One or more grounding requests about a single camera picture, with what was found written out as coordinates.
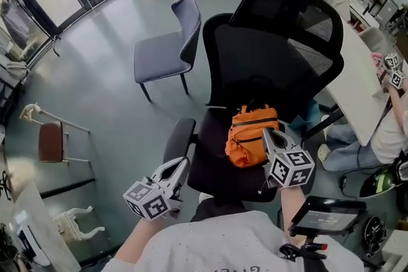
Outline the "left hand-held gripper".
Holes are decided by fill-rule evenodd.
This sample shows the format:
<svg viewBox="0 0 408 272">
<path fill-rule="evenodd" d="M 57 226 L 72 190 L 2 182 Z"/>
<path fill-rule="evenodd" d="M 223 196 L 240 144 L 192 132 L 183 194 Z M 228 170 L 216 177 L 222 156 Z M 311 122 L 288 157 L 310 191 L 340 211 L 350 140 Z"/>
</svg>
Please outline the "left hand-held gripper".
<svg viewBox="0 0 408 272">
<path fill-rule="evenodd" d="M 177 218 L 183 200 L 180 191 L 190 170 L 187 157 L 178 157 L 160 165 L 152 176 L 135 182 L 123 194 L 131 211 L 144 220 Z"/>
</svg>

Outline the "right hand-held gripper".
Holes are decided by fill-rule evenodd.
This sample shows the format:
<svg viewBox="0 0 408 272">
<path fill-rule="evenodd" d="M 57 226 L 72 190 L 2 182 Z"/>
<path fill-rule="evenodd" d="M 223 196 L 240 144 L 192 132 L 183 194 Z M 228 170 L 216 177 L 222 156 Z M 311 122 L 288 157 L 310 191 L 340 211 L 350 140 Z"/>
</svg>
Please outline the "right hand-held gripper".
<svg viewBox="0 0 408 272">
<path fill-rule="evenodd" d="M 263 147 L 268 163 L 264 165 L 266 184 L 273 187 L 299 187 L 308 183 L 315 168 L 309 152 L 286 133 L 264 128 Z"/>
</svg>

